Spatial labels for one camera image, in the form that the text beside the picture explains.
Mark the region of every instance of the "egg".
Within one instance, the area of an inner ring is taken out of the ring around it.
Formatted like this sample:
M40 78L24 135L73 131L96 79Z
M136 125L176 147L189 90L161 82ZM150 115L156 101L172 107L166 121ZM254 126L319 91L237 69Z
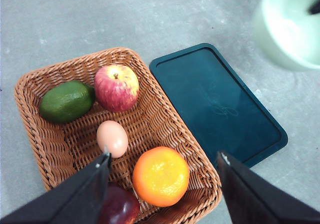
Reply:
M113 158L121 157L128 148L128 136L125 129L115 121L104 121L96 132L96 141L102 151L107 150Z

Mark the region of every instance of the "mandarin orange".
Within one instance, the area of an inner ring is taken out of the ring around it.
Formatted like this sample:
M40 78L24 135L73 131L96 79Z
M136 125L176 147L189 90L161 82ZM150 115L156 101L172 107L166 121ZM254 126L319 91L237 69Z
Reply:
M138 159L133 171L133 187L147 203L168 207L185 194L189 176L187 162L176 150L156 147Z

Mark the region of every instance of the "white bowl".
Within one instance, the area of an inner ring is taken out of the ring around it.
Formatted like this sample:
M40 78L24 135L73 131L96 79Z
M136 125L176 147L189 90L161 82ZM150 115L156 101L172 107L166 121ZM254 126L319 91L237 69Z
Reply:
M275 64L291 70L320 69L320 13L316 0L262 0L253 18L253 36Z

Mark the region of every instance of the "dark green tray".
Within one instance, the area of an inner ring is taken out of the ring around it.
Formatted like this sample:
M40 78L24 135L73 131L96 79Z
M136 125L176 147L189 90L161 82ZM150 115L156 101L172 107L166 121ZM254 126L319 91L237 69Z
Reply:
M251 167L287 144L284 129L211 44L157 58L150 70L213 164L225 150Z

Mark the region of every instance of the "avocado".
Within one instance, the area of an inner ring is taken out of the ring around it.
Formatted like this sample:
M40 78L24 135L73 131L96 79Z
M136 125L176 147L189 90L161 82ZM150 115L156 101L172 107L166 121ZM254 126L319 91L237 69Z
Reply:
M39 106L40 115L54 123L71 122L90 110L95 89L78 80L71 80L49 90Z

